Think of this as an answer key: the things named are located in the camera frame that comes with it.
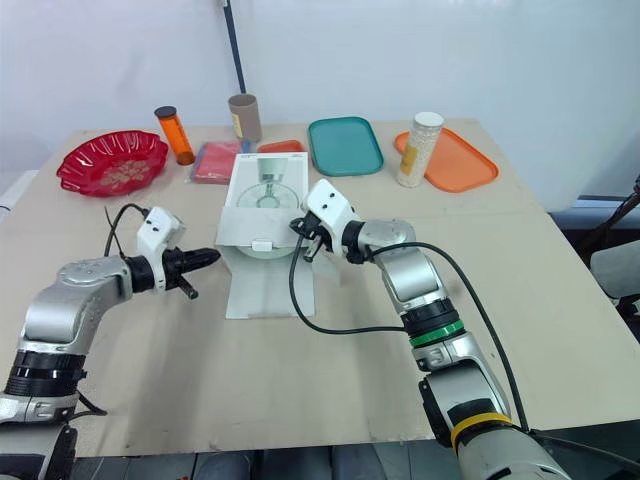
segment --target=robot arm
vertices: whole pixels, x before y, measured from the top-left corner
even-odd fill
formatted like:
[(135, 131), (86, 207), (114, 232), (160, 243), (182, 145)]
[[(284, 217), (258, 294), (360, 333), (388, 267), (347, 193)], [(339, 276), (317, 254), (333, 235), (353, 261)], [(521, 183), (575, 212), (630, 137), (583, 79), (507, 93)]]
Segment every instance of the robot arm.
[[(362, 222), (326, 180), (314, 186), (303, 208), (306, 216), (291, 226), (310, 241), (306, 261), (324, 245), (361, 264), (379, 248), (415, 241), (404, 221)], [(464, 477), (568, 479), (542, 447), (512, 425), (506, 396), (429, 258), (417, 247), (403, 247), (372, 261), (382, 272), (417, 366), (428, 373), (419, 389), (429, 423), (438, 442), (458, 455)]]
[(67, 422), (104, 313), (146, 290), (180, 287), (196, 298), (182, 275), (220, 257), (211, 248), (178, 249), (183, 232), (176, 217), (153, 208), (138, 231), (141, 255), (70, 263), (33, 300), (0, 393), (0, 478), (67, 478), (77, 436)]

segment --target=orange tray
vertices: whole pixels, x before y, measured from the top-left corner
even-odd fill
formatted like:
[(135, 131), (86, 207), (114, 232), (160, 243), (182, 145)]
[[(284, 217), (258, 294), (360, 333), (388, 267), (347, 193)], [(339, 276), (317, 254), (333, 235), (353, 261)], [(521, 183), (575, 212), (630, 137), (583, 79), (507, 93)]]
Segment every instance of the orange tray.
[(291, 153), (305, 152), (304, 146), (298, 140), (285, 140), (283, 142), (267, 143), (258, 147), (258, 153)]
[[(404, 153), (409, 132), (396, 137), (396, 150)], [(487, 157), (455, 132), (443, 128), (424, 178), (445, 192), (460, 193), (491, 183), (500, 170)]]

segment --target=green ring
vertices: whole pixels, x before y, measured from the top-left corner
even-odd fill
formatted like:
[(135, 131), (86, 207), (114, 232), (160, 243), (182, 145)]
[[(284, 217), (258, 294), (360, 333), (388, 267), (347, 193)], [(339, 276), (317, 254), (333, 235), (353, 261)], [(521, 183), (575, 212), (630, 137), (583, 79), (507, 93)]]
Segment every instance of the green ring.
[(452, 333), (462, 330), (463, 328), (464, 328), (464, 323), (462, 323), (462, 320), (458, 319), (455, 322), (450, 323), (449, 325), (445, 325), (444, 327), (438, 328), (437, 330), (432, 330), (430, 332), (423, 333), (418, 337), (410, 338), (409, 342), (411, 343), (411, 346), (414, 348), (421, 347), (423, 345), (426, 345), (427, 343), (433, 342), (434, 340), (447, 337)]

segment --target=brown cardboard tube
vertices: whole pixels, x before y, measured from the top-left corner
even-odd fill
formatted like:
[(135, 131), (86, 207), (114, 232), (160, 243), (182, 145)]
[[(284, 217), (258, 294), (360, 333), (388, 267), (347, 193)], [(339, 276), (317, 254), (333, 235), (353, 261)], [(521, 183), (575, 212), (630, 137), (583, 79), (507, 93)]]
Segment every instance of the brown cardboard tube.
[(233, 130), (240, 140), (259, 142), (262, 139), (258, 100), (254, 95), (248, 93), (234, 95), (229, 98), (229, 110)]

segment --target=black pole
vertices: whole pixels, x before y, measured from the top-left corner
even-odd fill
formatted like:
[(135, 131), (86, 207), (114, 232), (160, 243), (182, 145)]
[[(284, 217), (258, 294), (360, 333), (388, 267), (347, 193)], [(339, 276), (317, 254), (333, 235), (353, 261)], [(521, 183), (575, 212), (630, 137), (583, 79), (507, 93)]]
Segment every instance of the black pole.
[(242, 75), (242, 64), (240, 63), (240, 52), (238, 51), (238, 39), (236, 38), (236, 26), (233, 23), (233, 12), (231, 11), (231, 0), (226, 1), (224, 10), (224, 18), (227, 21), (227, 31), (229, 32), (229, 43), (231, 44), (231, 53), (233, 54), (233, 63), (236, 65), (236, 75), (238, 75), (238, 85), (240, 85), (240, 93), (247, 93), (244, 86), (244, 76)]

